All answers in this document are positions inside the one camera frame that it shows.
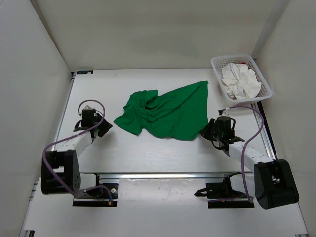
white cloth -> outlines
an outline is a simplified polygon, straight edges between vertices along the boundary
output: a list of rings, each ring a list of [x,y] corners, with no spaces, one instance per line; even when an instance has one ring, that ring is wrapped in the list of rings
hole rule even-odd
[[[231,99],[254,98],[261,89],[255,72],[246,64],[229,63],[222,68],[224,88]]]

green fabric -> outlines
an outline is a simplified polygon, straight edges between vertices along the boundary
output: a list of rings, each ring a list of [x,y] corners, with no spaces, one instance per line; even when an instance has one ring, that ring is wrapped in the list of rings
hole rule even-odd
[[[158,138],[190,141],[207,125],[207,81],[158,96],[157,90],[135,92],[114,123],[139,135],[145,128]]]

purple cable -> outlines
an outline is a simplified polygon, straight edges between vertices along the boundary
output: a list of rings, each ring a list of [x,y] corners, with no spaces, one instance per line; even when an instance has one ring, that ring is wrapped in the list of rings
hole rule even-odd
[[[260,125],[260,128],[259,130],[256,132],[255,135],[253,135],[252,137],[250,137],[244,144],[243,148],[242,148],[242,152],[241,152],[241,174],[242,174],[242,181],[243,181],[243,186],[245,188],[245,192],[246,192],[246,196],[247,196],[247,199],[250,203],[253,203],[253,197],[251,197],[249,195],[249,191],[248,191],[248,187],[247,187],[247,183],[246,183],[246,174],[245,174],[245,152],[246,152],[246,147],[247,145],[249,144],[249,142],[251,142],[256,136],[259,135],[259,133],[261,132],[261,130],[263,129],[263,126],[264,126],[264,118],[262,116],[262,114],[255,110],[254,108],[252,107],[249,107],[249,106],[232,106],[232,107],[229,107],[229,109],[232,109],[232,108],[247,108],[247,109],[251,109],[253,110],[254,112],[256,112],[260,118],[261,118],[261,125]]]
[[[78,134],[76,134],[76,135],[73,135],[73,136],[64,138],[64,139],[62,139],[62,140],[59,140],[59,141],[56,141],[56,142],[53,142],[53,143],[47,145],[47,146],[44,148],[43,153],[42,153],[42,159],[43,159],[43,161],[44,161],[44,163],[45,163],[47,169],[49,170],[49,172],[50,172],[50,173],[55,177],[55,179],[56,179],[69,193],[71,193],[75,198],[77,198],[78,195],[77,195],[74,191],[72,191],[71,188],[54,172],[54,169],[53,169],[53,168],[50,166],[50,164],[48,163],[47,158],[46,158],[46,151],[47,151],[48,148],[50,148],[51,146],[54,146],[54,145],[56,145],[56,144],[58,144],[58,143],[61,143],[61,142],[68,141],[68,140],[73,139],[73,138],[75,138],[75,137],[77,137],[77,136],[81,136],[81,135],[83,135],[83,134],[85,134],[85,133],[87,133],[87,132],[89,132],[89,131],[95,129],[96,127],[98,127],[98,126],[103,122],[104,116],[105,116],[105,108],[104,108],[104,105],[103,105],[100,101],[92,100],[92,99],[90,99],[90,100],[84,100],[84,101],[82,101],[82,102],[79,104],[79,106],[78,106],[78,111],[80,110],[80,107],[81,107],[81,105],[82,105],[83,103],[89,102],[89,101],[96,102],[96,103],[98,103],[99,105],[101,105],[101,107],[102,107],[102,109],[103,109],[103,116],[102,116],[100,122],[99,122],[98,124],[94,125],[93,127],[91,127],[91,128],[89,128],[89,129],[87,129],[87,130],[81,132],[81,133],[78,133]],[[86,190],[92,190],[92,189],[97,189],[97,188],[101,188],[101,187],[104,188],[104,189],[108,192],[109,201],[112,201],[111,192],[110,192],[110,190],[109,190],[106,186],[104,186],[104,185],[98,185],[98,186],[95,186],[95,187],[88,188],[88,189],[86,189]]]

